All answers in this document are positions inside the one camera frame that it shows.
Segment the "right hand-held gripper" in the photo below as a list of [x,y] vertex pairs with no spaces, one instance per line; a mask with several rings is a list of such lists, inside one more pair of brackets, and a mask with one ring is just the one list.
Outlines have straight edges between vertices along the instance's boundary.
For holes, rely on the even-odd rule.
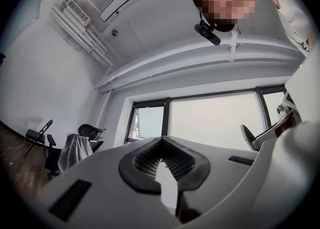
[[288,92],[284,93],[284,98],[276,108],[276,112],[279,118],[279,125],[275,130],[269,128],[260,135],[254,136],[245,125],[240,126],[242,137],[251,150],[259,151],[265,141],[276,139],[287,129],[295,127],[302,122],[297,107]]

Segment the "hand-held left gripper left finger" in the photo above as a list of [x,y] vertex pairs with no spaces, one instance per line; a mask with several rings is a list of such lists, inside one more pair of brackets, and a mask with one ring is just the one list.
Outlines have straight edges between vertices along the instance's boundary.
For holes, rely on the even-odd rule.
[[161,201],[157,164],[138,156],[159,137],[99,151],[48,183],[37,198],[55,229],[171,229]]

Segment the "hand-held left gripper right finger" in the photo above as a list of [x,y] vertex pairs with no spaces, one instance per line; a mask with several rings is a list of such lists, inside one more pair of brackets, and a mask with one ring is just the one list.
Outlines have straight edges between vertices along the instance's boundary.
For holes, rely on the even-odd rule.
[[185,224],[222,201],[243,179],[258,153],[164,136],[162,154],[177,181],[175,215]]

